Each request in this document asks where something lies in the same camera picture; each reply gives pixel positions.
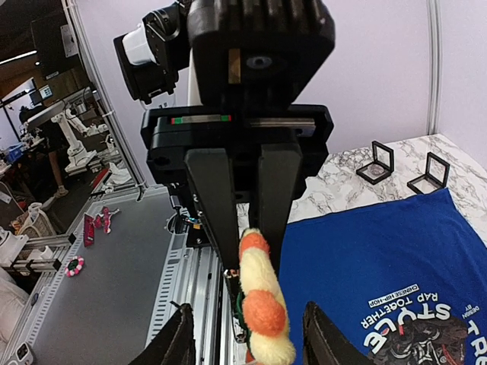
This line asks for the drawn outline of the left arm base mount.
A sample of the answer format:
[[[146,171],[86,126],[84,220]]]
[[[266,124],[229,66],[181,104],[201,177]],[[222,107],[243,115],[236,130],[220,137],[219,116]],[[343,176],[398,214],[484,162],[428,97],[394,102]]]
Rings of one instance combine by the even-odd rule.
[[[174,214],[167,221],[167,230],[173,235],[187,235],[187,247],[211,247],[212,244],[201,220],[183,206],[178,195],[170,195],[170,205],[174,210]]]

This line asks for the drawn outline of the person in background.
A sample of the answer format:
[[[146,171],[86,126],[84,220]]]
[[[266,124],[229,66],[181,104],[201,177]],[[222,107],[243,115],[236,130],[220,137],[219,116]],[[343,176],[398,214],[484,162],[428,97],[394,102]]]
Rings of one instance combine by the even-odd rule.
[[[28,119],[34,117],[36,114],[44,111],[46,107],[44,105],[38,105],[30,109],[27,106],[22,106],[19,112],[19,120],[22,123],[28,121]],[[57,184],[57,190],[54,196],[61,198],[68,194],[68,190],[64,185],[64,180],[62,177],[62,170],[59,166],[58,150],[63,148],[66,142],[66,138],[62,133],[61,128],[57,122],[53,122],[51,119],[47,120],[43,124],[38,126],[41,131],[42,136],[45,138],[46,151],[49,157],[49,162],[52,167],[54,179]]]

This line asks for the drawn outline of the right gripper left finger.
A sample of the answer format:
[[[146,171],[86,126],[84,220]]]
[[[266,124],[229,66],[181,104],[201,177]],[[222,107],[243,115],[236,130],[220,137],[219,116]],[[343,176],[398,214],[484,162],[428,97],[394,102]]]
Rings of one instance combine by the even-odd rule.
[[[129,365],[195,365],[193,308],[176,304],[175,313]]]

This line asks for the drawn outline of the pink packaging on floor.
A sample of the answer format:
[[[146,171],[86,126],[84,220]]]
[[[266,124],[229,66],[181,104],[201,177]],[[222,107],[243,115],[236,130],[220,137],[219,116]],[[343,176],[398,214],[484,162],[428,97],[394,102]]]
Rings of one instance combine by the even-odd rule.
[[[83,221],[83,243],[84,247],[94,244],[95,230],[102,230],[105,234],[111,232],[111,220],[113,216],[120,213],[120,210],[110,210],[107,206],[101,208],[95,215],[84,214]]]

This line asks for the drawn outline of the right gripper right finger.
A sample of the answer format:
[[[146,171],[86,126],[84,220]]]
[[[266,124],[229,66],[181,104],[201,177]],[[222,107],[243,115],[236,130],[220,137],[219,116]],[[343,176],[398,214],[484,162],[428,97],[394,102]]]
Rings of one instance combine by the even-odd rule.
[[[374,362],[363,355],[315,302],[308,302],[303,319],[303,364],[364,365]]]

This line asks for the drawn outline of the blue printed t-shirt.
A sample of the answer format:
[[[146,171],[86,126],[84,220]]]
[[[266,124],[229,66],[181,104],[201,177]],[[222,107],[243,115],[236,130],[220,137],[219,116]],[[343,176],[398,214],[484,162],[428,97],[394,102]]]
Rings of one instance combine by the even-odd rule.
[[[376,364],[486,362],[486,247],[446,189],[288,225],[279,281],[297,363],[311,302]]]

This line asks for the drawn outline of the black brooch display box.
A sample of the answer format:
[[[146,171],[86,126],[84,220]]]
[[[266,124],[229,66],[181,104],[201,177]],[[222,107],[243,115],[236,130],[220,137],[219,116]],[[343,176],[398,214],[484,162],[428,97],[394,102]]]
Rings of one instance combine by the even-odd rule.
[[[408,181],[407,187],[418,195],[436,192],[447,187],[449,174],[450,164],[433,152],[428,152],[425,172]]]

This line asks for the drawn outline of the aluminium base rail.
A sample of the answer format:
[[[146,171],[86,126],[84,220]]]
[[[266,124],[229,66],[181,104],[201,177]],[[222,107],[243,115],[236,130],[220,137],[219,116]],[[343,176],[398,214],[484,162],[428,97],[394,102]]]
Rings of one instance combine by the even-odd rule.
[[[83,216],[104,206],[120,210],[111,232],[97,230],[94,244],[84,247]],[[90,198],[65,235],[31,240],[54,256],[33,263],[41,275],[1,362],[13,363],[24,351],[35,364],[127,364],[174,314],[173,303],[188,303],[196,362],[245,363],[218,258],[210,247],[187,247],[187,235],[171,234],[173,214],[165,189],[127,189]],[[84,267],[68,278],[65,266],[74,256],[84,258]]]

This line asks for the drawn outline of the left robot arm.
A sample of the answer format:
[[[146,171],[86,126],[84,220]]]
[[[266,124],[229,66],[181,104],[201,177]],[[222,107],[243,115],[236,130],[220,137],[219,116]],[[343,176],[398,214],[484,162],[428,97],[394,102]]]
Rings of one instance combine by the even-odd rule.
[[[333,52],[336,25],[321,1],[176,1],[114,41],[134,100],[175,91],[193,68],[197,105],[148,109],[141,136],[157,183],[201,220],[225,270],[239,266],[236,207],[279,267],[291,203],[328,156],[322,105],[296,99]]]

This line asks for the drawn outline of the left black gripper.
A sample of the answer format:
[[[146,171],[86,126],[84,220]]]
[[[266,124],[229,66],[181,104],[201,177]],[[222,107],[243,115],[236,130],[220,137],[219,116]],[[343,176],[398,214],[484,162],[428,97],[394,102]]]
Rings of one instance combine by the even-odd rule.
[[[239,268],[235,192],[237,203],[250,204],[251,225],[269,244],[279,273],[292,203],[328,157],[333,129],[322,105],[294,104],[245,116],[182,106],[145,111],[141,137],[155,182],[178,195],[190,212],[196,195],[197,214],[223,269]]]

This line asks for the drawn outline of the left aluminium frame post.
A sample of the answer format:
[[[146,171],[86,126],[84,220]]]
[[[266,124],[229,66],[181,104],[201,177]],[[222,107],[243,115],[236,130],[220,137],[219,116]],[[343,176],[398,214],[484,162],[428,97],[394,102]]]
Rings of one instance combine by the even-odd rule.
[[[427,134],[438,132],[441,106],[442,39],[441,11],[439,1],[427,0],[429,30],[429,98],[427,115]]]

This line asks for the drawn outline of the orange yellow flower brooch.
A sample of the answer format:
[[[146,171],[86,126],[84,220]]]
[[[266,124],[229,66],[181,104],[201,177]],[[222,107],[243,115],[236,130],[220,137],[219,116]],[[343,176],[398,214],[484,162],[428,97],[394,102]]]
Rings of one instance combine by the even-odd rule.
[[[248,350],[257,364],[292,364],[292,344],[285,298],[272,267],[270,245],[256,228],[243,232],[239,243],[239,279],[243,322],[250,331]]]

